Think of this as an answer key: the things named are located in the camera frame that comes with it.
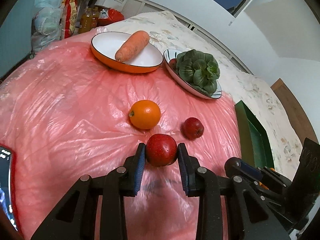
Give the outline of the pink plastic sheet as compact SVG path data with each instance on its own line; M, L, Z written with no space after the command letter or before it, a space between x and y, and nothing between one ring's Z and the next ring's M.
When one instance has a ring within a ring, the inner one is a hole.
M110 69L92 54L92 36L57 42L1 84L1 143L16 153L15 201L25 239L82 175L108 174L153 134L185 143L190 155L220 176L226 160L241 155L229 96L197 98L165 67L145 75ZM152 129L137 129L129 120L140 100L161 110ZM190 117L204 126L195 140L182 133Z

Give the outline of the light blue suitcase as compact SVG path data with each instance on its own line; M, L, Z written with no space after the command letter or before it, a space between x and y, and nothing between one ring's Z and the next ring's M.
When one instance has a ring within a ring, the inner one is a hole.
M32 51L34 2L17 0L1 26L1 77L6 76Z

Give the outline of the carrot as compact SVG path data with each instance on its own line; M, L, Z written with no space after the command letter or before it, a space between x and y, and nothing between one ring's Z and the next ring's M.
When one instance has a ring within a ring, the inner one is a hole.
M146 31L133 33L118 49L115 59L118 62L127 62L138 55L149 43L150 37Z

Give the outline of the floral bed quilt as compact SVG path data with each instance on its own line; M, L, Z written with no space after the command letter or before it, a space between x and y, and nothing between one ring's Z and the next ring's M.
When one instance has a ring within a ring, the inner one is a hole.
M287 113L270 86L262 79L240 70L215 46L180 23L169 11L146 12L120 22L120 31L132 34L143 30L160 51L196 49L210 53L220 68L222 91L234 102L243 101L267 132L277 172L293 179L299 164L302 144Z

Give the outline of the dark purple plum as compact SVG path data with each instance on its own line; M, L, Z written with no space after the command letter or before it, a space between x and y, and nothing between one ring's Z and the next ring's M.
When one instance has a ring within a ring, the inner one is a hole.
M241 171L241 159L237 157L229 158L224 165L225 173L228 178L239 176Z

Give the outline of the yellow oil bottle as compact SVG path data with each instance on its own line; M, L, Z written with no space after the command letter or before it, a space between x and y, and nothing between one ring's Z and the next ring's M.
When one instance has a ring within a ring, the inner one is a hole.
M95 28L98 23L99 10L98 7L86 8L80 19L78 34L86 33Z

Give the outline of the translucent plastic bags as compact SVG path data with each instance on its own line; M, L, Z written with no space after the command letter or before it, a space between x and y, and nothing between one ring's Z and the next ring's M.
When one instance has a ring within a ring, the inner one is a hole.
M34 31L31 36L33 52L38 53L61 38L62 0L35 0Z

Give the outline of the green bok choy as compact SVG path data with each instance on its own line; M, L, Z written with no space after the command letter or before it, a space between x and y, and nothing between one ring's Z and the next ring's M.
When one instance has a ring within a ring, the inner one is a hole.
M214 95L220 68L212 54L192 49L177 54L176 61L175 72L183 81L205 96Z

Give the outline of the white plate blue rim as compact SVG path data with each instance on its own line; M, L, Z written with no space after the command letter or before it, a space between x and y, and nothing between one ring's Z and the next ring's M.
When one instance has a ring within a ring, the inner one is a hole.
M169 74L185 90L203 99L221 98L220 68L212 54L167 49L163 57Z

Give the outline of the green tray box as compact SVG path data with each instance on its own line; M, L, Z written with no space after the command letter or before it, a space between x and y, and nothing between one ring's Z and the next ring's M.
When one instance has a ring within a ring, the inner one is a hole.
M242 160L254 167L274 168L266 130L242 100L236 103L234 108L238 122Z

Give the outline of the red smartphone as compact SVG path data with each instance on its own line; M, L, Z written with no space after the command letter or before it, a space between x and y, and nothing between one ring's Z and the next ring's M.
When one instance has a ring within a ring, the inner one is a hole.
M1 209L14 229L18 231L18 222L15 217L14 160L14 151L1 144Z

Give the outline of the red apple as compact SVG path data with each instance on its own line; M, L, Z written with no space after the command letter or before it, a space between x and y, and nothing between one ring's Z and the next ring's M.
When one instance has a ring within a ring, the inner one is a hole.
M182 124L182 133L189 140L195 140L204 133L204 126L199 119L190 117Z
M177 143L169 135L154 134L146 144L145 156L154 167L171 165L177 159Z

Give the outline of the red yellow rice bag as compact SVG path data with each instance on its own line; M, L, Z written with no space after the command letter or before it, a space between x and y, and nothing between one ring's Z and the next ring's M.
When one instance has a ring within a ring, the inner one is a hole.
M63 10L61 17L61 38L69 38L73 35L78 16L79 0L62 0L60 8Z

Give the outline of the small red fruit in plate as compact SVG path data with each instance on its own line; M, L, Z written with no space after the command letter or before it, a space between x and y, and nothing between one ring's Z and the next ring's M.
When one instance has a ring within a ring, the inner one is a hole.
M176 59L171 59L169 61L170 68L175 69L176 68L176 63L177 63Z

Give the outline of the orange rimmed white plate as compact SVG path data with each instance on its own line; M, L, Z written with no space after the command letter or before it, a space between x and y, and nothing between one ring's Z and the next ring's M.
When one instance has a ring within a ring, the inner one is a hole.
M150 43L149 34L143 30L133 34L99 33L91 40L91 51L106 66L131 74L153 72L163 63L161 52Z

